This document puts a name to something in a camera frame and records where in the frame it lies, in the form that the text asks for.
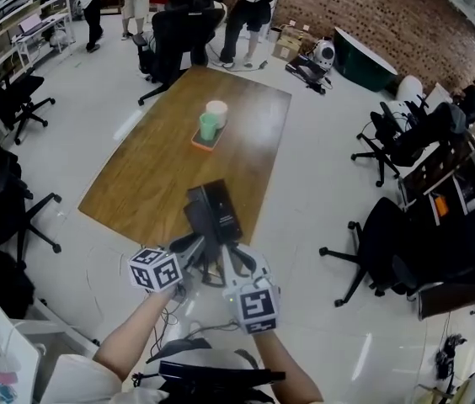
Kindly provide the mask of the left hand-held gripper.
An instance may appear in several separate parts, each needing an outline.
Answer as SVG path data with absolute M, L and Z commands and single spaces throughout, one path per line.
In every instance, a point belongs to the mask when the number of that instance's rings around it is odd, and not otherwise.
M 216 239 L 192 232 L 172 240 L 164 247 L 144 247 L 127 262 L 134 287 L 162 293 L 177 286 L 179 294 L 192 289 L 192 268 L 205 253 L 208 265 L 217 263 L 221 246 Z

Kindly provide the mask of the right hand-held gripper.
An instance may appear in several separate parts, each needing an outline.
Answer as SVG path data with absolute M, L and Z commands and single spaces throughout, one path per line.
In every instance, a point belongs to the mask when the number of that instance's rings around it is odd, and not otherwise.
M 265 257 L 247 245 L 221 246 L 225 287 L 222 296 L 244 333 L 255 335 L 277 327 L 280 287 Z

